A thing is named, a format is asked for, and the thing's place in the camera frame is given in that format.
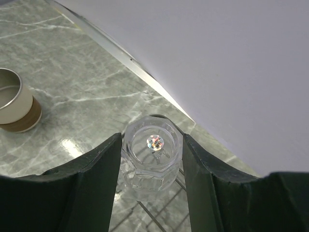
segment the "gray marble surface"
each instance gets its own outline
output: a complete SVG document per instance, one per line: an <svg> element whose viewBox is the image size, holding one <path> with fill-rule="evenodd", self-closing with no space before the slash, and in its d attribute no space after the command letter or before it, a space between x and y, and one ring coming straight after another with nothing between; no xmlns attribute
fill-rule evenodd
<svg viewBox="0 0 309 232"><path fill-rule="evenodd" d="M43 0L0 8L0 66L18 72L41 103L40 123L25 133L0 131L0 174L59 166L96 147L134 120L163 114L220 159L251 174L195 122L157 94ZM179 182L184 184L183 176ZM145 206L166 231L190 231L185 190ZM160 231L135 201L115 195L110 231Z"/></svg>

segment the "clear glass container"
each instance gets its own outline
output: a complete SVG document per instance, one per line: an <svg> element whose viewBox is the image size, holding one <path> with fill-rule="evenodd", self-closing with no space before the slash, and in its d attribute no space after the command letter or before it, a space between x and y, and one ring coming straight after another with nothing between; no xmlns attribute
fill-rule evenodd
<svg viewBox="0 0 309 232"><path fill-rule="evenodd" d="M165 118L145 116L129 125L120 174L131 198L155 201L175 181L183 157L183 136Z"/></svg>

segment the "white wall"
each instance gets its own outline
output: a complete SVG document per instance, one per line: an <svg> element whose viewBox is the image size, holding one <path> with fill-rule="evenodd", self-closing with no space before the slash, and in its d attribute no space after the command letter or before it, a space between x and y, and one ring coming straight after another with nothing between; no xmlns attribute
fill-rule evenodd
<svg viewBox="0 0 309 232"><path fill-rule="evenodd" d="M309 171L308 0L58 0L260 174Z"/></svg>

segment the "brown band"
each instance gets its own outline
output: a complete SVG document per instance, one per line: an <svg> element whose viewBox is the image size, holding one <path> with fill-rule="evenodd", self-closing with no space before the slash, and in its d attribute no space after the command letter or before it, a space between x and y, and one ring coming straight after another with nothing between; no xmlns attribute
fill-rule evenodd
<svg viewBox="0 0 309 232"><path fill-rule="evenodd" d="M31 128L38 122L42 113L39 102L33 97L32 107L20 120L8 124L0 124L0 128L10 132L22 132Z"/></svg>

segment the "metal cup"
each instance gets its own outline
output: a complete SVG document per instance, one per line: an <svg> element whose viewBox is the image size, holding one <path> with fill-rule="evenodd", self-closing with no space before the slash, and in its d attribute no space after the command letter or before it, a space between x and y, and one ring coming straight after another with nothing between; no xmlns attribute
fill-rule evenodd
<svg viewBox="0 0 309 232"><path fill-rule="evenodd" d="M0 68L0 128L24 132L33 128L42 116L39 102L13 70Z"/></svg>

